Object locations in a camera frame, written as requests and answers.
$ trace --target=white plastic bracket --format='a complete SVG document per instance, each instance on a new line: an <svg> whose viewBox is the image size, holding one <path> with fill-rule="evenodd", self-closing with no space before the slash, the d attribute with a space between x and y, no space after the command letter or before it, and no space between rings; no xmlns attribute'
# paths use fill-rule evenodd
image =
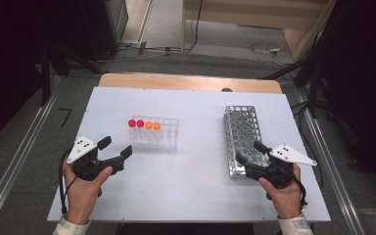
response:
<svg viewBox="0 0 376 235"><path fill-rule="evenodd" d="M92 151L97 147L97 144L93 142L92 140L80 136L77 139L75 139L75 144L72 147L71 153L69 157L67 158L67 163L72 164L74 163L77 159L83 157L86 155L88 152Z"/></svg>
<svg viewBox="0 0 376 235"><path fill-rule="evenodd" d="M317 166L317 162L301 154L287 144L283 144L270 152L270 155L276 159L287 163L296 163L303 165Z"/></svg>

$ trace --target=white tabletop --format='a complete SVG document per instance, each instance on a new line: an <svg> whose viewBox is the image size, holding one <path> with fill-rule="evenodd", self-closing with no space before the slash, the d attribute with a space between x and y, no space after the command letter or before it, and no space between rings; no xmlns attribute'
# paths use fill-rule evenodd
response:
<svg viewBox="0 0 376 235"><path fill-rule="evenodd" d="M227 105L255 106L267 147L287 143L306 153L285 95L135 88L94 88L77 136L112 136L99 159L119 155L129 143L133 115L179 118L176 151L133 148L124 171L103 185L92 220L127 222L254 222L276 219L259 183L228 173L223 114ZM330 216L311 166L301 165L310 221ZM55 195L48 220L61 216Z"/></svg>

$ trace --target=test tube rack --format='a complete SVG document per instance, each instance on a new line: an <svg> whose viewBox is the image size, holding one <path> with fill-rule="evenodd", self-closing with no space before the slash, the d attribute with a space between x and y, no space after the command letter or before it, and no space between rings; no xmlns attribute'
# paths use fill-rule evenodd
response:
<svg viewBox="0 0 376 235"><path fill-rule="evenodd" d="M129 121L129 139L133 146L176 150L178 125L177 118L133 116Z"/></svg>
<svg viewBox="0 0 376 235"><path fill-rule="evenodd" d="M236 161L237 152L248 158L250 163L267 166L267 156L254 148L256 140L261 142L256 108L227 106L223 117L230 178L246 178L245 168Z"/></svg>

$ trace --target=sleeve cuff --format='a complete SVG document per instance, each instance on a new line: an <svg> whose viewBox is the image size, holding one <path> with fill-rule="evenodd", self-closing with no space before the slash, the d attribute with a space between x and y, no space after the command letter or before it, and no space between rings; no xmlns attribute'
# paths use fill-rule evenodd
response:
<svg viewBox="0 0 376 235"><path fill-rule="evenodd" d="M84 225L77 225L66 220L66 214L61 216L53 235L84 235L87 232L90 221Z"/></svg>
<svg viewBox="0 0 376 235"><path fill-rule="evenodd" d="M280 228L282 229L283 235L311 235L313 234L310 230L309 224L306 221L306 218L303 213L301 215L289 218L281 219L278 218Z"/></svg>

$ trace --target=hand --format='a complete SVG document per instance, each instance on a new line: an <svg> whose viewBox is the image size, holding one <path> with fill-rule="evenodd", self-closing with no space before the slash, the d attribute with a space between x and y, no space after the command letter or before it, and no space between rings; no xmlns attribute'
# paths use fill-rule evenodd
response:
<svg viewBox="0 0 376 235"><path fill-rule="evenodd" d="M301 169L297 164L293 164L293 173L301 180ZM292 180L291 185L283 189L276 189L265 178L260 178L258 182L261 187L270 195L274 208L279 214L279 218L293 218L301 214L301 189L298 184Z"/></svg>
<svg viewBox="0 0 376 235"><path fill-rule="evenodd" d="M97 196L102 184L109 178L112 173L112 167L104 168L93 181L86 181L77 178L67 192L69 200L69 213L67 221L84 225L89 221L90 214L93 212ZM66 187L75 179L75 173L71 165L64 161L63 173L66 181Z"/></svg>

